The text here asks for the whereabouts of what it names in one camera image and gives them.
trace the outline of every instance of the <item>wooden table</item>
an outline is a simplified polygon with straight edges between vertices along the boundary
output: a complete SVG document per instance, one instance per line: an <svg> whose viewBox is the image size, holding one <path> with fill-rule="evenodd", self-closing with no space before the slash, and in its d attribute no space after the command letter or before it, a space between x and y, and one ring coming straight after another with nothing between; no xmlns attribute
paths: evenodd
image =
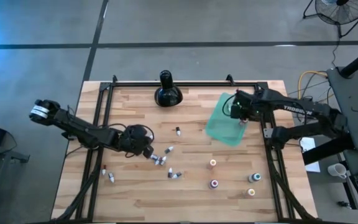
<svg viewBox="0 0 358 224"><path fill-rule="evenodd" d="M93 121L100 82L85 82L76 115ZM285 93L283 81L268 81L269 88ZM266 162L260 123L250 122L242 142L227 146L205 133L205 126L223 92L234 93L237 87L182 87L184 100L177 106L161 108L154 102L155 87L115 87L109 123L144 124L152 128L155 153L174 146L164 166L155 166L143 156L126 159L123 152L105 149L103 164L113 172L112 184L101 176L94 211L94 222L271 222L277 220L272 186ZM240 88L252 93L251 87ZM103 119L103 108L100 124ZM293 126L291 113L275 111L277 126ZM177 136L175 127L181 129ZM71 142L68 152L77 148ZM291 191L307 211L316 216L313 196L299 147L286 146L282 151ZM86 150L81 149L65 160L52 218L58 217L71 203L81 185ZM207 163L217 160L213 170ZM182 172L179 179L168 179L167 172ZM259 172L262 180L247 181ZM211 179L219 181L215 190L208 188ZM254 198L244 198L242 191L253 188ZM287 215L283 192L280 192ZM88 211L85 202L84 216Z"/></svg>

